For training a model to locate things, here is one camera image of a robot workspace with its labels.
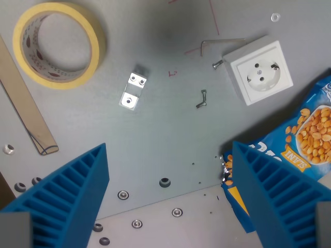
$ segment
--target blue 3d printed part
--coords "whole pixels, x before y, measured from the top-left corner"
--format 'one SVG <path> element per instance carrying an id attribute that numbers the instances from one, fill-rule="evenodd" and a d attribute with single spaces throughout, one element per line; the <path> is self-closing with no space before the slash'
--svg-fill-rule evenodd
<path id="1" fill-rule="evenodd" d="M 263 247 L 317 247 L 315 208 L 331 191 L 294 166 L 233 143 L 233 180 Z"/>
<path id="2" fill-rule="evenodd" d="M 86 247 L 109 182 L 106 145 L 51 173 L 2 212 L 29 212 L 34 248 Z"/>

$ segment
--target white electrical outlet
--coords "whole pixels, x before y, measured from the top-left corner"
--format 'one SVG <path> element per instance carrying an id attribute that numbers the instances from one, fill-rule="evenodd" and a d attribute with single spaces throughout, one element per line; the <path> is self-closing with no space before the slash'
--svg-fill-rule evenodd
<path id="1" fill-rule="evenodd" d="M 279 41 L 270 36 L 223 56 L 223 60 L 247 105 L 293 86 Z"/>

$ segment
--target yellow tape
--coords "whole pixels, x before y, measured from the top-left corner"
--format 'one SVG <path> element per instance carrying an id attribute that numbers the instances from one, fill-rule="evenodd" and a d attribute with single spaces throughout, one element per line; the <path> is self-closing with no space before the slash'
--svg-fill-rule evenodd
<path id="1" fill-rule="evenodd" d="M 38 31 L 42 21 L 53 13 L 73 18 L 85 30 L 91 46 L 86 68 L 75 72 L 61 70 L 40 53 Z M 106 52 L 106 39 L 99 21 L 88 10 L 72 3 L 44 3 L 22 14 L 14 29 L 13 49 L 19 65 L 37 83 L 55 89 L 71 89 L 92 77 Z"/>

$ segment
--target red marking line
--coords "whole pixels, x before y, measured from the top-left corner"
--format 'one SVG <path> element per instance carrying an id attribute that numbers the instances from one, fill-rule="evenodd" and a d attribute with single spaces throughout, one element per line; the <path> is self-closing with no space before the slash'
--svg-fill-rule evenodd
<path id="1" fill-rule="evenodd" d="M 213 13 L 213 17 L 214 17 L 215 26 L 216 26 L 216 29 L 217 29 L 217 33 L 218 33 L 218 35 L 219 35 L 219 30 L 218 30 L 218 26 L 217 26 L 217 22 L 216 22 L 215 14 L 214 14 L 214 9 L 213 9 L 213 5 L 212 5 L 212 0 L 209 0 L 209 4 L 210 4 L 210 7 L 211 7 L 211 9 L 212 9 L 212 13 Z"/>
<path id="2" fill-rule="evenodd" d="M 200 49 L 201 49 L 201 47 L 191 49 L 191 50 L 185 52 L 184 55 L 187 55 L 187 54 L 189 54 L 189 53 L 191 53 L 191 52 L 194 52 L 194 51 L 196 51 L 196 50 L 200 50 Z"/>

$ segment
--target peanut bag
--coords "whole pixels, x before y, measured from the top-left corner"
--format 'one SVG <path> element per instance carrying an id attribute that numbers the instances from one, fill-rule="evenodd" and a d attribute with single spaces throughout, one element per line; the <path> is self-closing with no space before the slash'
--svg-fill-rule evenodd
<path id="1" fill-rule="evenodd" d="M 291 119 L 248 145 L 315 180 L 327 174 L 331 170 L 331 76 L 314 85 Z M 232 172 L 232 151 L 224 154 L 224 160 Z M 250 233 L 255 228 L 235 183 L 231 174 L 222 187 L 244 230 Z"/>

